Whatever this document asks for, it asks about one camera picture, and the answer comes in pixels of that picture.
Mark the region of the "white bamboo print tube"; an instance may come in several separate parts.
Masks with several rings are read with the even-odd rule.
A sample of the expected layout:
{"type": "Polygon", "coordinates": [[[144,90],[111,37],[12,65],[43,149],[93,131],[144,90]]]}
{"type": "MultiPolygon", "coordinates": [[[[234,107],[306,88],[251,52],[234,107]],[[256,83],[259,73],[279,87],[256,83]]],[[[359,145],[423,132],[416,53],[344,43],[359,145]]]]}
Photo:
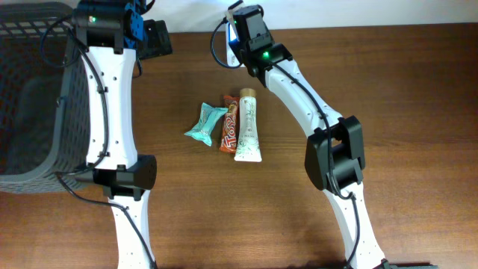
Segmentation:
{"type": "Polygon", "coordinates": [[[235,153],[236,161],[262,162],[257,130],[257,100],[252,88],[240,91],[240,131],[235,153]]]}

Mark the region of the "teal wet wipes packet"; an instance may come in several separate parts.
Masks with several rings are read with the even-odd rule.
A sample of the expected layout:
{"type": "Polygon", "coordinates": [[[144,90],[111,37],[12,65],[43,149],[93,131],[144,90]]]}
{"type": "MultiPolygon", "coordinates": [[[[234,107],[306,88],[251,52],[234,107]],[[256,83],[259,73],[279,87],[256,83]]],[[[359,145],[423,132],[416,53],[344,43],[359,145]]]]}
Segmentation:
{"type": "Polygon", "coordinates": [[[198,123],[184,134],[195,140],[202,141],[207,146],[212,145],[211,133],[217,124],[217,121],[226,114],[227,108],[214,108],[206,103],[202,103],[198,123]]]}

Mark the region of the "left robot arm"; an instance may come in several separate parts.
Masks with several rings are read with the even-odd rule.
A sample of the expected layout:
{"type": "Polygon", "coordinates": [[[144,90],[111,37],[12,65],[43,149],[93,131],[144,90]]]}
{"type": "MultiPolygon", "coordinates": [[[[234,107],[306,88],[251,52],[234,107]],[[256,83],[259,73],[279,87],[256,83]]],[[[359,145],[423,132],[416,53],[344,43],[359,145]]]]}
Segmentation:
{"type": "Polygon", "coordinates": [[[86,167],[71,175],[102,187],[114,215],[119,268],[156,268],[148,202],[157,176],[153,155],[137,152],[131,86],[140,62],[173,52],[164,21],[145,20],[152,1],[80,1],[73,40],[87,74],[90,142],[86,167]]]}

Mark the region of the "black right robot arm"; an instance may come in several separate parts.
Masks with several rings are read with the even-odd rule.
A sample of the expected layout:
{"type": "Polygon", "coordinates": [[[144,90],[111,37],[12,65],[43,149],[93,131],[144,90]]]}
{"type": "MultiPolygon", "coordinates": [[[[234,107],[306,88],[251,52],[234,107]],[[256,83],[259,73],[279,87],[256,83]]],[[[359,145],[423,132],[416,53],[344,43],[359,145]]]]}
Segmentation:
{"type": "Polygon", "coordinates": [[[306,81],[292,54],[273,39],[262,6],[237,1],[226,18],[236,35],[229,45],[238,61],[282,101],[307,137],[305,171],[334,211],[346,268],[389,268],[364,202],[361,123],[331,108],[306,81]]]}

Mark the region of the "white barcode scanner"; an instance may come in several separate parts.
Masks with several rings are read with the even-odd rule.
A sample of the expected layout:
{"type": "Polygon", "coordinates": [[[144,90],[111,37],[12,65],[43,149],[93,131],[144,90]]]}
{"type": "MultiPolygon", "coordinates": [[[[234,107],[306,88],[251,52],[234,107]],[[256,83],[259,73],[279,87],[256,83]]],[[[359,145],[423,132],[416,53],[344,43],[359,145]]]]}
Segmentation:
{"type": "Polygon", "coordinates": [[[244,67],[243,64],[239,64],[238,58],[235,56],[233,52],[230,42],[236,41],[237,37],[233,30],[232,25],[227,22],[226,23],[226,57],[227,57],[227,64],[230,67],[244,67]]]}

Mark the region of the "dark grey plastic basket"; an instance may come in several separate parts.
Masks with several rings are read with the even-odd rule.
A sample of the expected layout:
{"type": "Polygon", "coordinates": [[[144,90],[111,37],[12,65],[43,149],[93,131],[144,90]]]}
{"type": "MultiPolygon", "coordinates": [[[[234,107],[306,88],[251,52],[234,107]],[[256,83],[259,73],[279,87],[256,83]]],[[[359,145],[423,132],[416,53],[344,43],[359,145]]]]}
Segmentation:
{"type": "Polygon", "coordinates": [[[1,191],[62,191],[56,172],[84,165],[90,139],[84,65],[59,2],[1,6],[1,191]]]}

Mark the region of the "red orange chocolate bar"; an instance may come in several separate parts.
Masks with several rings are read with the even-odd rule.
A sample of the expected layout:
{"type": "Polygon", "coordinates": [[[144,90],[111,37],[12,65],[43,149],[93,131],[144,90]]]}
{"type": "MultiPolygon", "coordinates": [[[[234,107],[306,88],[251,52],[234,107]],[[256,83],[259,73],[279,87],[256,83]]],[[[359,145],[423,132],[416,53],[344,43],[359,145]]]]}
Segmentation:
{"type": "Polygon", "coordinates": [[[224,114],[220,151],[235,153],[238,144],[237,124],[239,112],[238,97],[224,96],[227,112],[224,114]]]}

